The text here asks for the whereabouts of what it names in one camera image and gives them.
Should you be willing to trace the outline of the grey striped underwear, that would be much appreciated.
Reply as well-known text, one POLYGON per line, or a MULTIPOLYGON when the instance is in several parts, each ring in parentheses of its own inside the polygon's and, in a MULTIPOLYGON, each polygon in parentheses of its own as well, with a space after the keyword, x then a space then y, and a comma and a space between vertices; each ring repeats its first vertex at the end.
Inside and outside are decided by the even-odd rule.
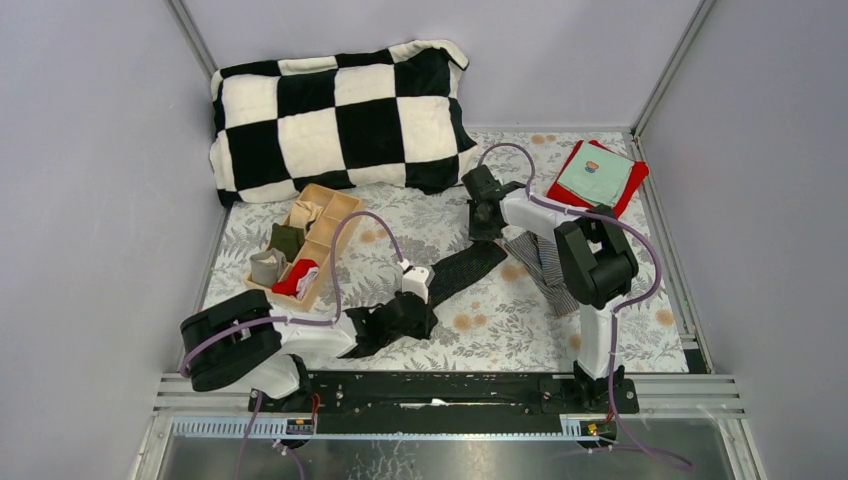
POLYGON ((556 246, 525 231, 504 244, 506 251, 526 268, 534 283, 557 317, 579 309, 579 303, 568 291, 556 246))

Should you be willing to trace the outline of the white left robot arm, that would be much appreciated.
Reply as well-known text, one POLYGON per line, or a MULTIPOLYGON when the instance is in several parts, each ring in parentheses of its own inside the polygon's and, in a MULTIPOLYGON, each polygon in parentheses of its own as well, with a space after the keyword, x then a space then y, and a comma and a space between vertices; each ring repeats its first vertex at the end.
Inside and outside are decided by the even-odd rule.
POLYGON ((264 292, 248 290, 181 323, 180 373, 197 392, 237 384, 296 411, 310 397, 304 356, 370 357, 404 337, 429 339, 437 322, 432 307, 409 292, 331 319, 288 310, 275 315, 264 292))

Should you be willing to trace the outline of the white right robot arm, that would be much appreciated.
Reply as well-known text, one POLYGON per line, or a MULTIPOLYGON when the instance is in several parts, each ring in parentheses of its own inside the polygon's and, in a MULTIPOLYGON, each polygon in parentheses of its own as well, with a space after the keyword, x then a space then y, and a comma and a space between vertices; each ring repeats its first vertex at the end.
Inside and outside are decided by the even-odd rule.
POLYGON ((529 196, 517 182, 466 191, 470 239, 495 240, 503 228, 515 226, 555 245, 565 287, 580 307, 577 364, 587 376, 575 382, 573 396, 583 410, 601 410, 614 393, 606 378, 617 332, 610 304, 631 291, 639 271, 617 215, 605 205, 581 208, 529 196))

